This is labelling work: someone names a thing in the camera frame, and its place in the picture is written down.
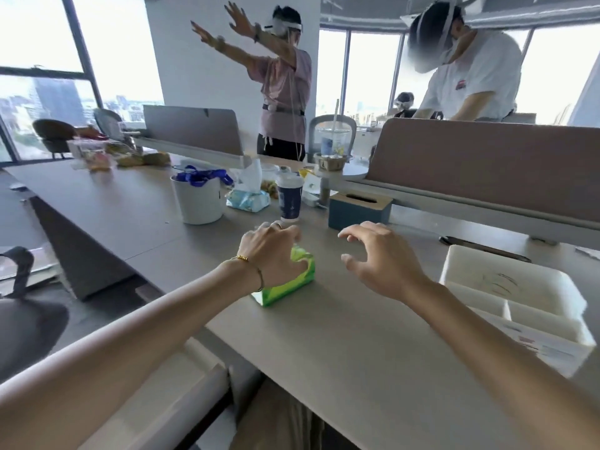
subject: hand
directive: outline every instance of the hand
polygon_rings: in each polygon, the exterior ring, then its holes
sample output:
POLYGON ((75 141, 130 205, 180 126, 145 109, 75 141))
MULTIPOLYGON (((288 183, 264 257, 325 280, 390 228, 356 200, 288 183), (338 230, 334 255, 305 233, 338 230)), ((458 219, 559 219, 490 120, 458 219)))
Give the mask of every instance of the hand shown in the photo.
POLYGON ((232 20, 235 22, 235 24, 229 24, 231 29, 238 35, 253 38, 256 34, 256 31, 254 29, 254 25, 252 25, 248 20, 248 17, 246 17, 244 10, 239 9, 235 3, 228 2, 228 4, 229 6, 225 5, 225 11, 227 11, 232 20))
POLYGON ((260 268, 265 287, 281 286, 308 268, 306 260, 290 259, 292 246, 300 240, 300 235, 298 226, 282 229, 280 223, 263 222, 257 230, 244 234, 237 254, 248 257, 253 266, 260 268))
POLYGON ((217 40, 193 20, 191 21, 191 29, 200 37, 203 43, 208 44, 211 47, 215 46, 217 40))
POLYGON ((366 262, 349 254, 342 254, 341 260, 366 287, 380 295, 404 301, 415 287, 431 282, 408 243, 383 224, 365 221, 342 229, 338 237, 364 244, 366 262))

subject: white table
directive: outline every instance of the white table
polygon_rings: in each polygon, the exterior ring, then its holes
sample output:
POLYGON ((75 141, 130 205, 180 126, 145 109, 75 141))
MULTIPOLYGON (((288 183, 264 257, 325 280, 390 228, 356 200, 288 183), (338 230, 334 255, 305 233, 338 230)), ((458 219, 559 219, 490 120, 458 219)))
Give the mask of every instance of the white table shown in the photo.
MULTIPOLYGON (((167 170, 90 175, 61 161, 9 172, 163 292, 231 257, 244 232, 278 215, 273 206, 259 214, 228 209, 214 224, 184 226, 175 216, 167 170), (89 210, 79 209, 81 202, 89 210), (119 233, 109 230, 114 227, 119 233)), ((575 253, 572 246, 549 247, 502 229, 400 207, 392 214, 395 221, 418 227, 395 226, 434 279, 447 250, 437 234, 513 251, 566 271, 589 302, 585 318, 598 337, 600 262, 575 253)), ((303 206, 300 225, 301 245, 316 258, 316 280, 271 308, 249 297, 239 300, 207 325, 213 333, 360 448, 528 448, 420 318, 369 291, 345 270, 341 253, 362 257, 360 244, 339 240, 318 209, 303 206)), ((600 396, 599 374, 596 350, 574 380, 600 396)))

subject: hair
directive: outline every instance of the hair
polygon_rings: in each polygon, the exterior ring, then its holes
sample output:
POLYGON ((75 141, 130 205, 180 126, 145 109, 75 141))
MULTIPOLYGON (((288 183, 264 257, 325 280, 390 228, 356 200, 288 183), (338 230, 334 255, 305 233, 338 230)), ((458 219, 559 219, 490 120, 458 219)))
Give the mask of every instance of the hair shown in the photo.
POLYGON ((281 7, 279 5, 275 6, 275 9, 273 11, 273 17, 284 20, 285 22, 302 24, 302 19, 300 18, 300 13, 297 12, 296 9, 289 7, 289 6, 284 6, 284 7, 281 7))
MULTIPOLYGON (((435 47, 440 37, 442 36, 444 24, 450 11, 449 2, 435 2, 423 14, 420 14, 410 25, 409 30, 409 47, 417 45, 416 32, 421 22, 421 28, 419 31, 419 46, 420 47, 435 47)), ((454 14, 452 15, 452 21, 459 19, 464 23, 463 10, 460 6, 454 6, 454 14)))

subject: black pants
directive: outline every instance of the black pants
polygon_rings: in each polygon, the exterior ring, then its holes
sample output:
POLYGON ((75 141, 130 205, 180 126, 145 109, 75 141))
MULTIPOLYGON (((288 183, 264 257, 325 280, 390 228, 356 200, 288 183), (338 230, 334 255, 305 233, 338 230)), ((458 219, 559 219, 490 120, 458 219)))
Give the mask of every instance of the black pants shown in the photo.
POLYGON ((256 151, 259 155, 273 156, 275 158, 291 159, 293 161, 302 161, 305 156, 304 144, 288 142, 287 140, 274 139, 269 137, 269 143, 262 134, 256 141, 256 151))

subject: white shirt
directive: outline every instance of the white shirt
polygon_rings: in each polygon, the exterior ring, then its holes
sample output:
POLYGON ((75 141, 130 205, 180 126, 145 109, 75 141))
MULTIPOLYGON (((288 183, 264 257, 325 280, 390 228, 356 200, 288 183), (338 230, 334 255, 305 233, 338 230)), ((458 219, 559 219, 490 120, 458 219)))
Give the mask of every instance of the white shirt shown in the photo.
POLYGON ((467 50, 431 76, 423 109, 442 111, 450 119, 468 96, 493 91, 495 95, 478 118, 501 120, 515 106, 521 82, 521 49, 515 40, 496 30, 478 30, 467 50))

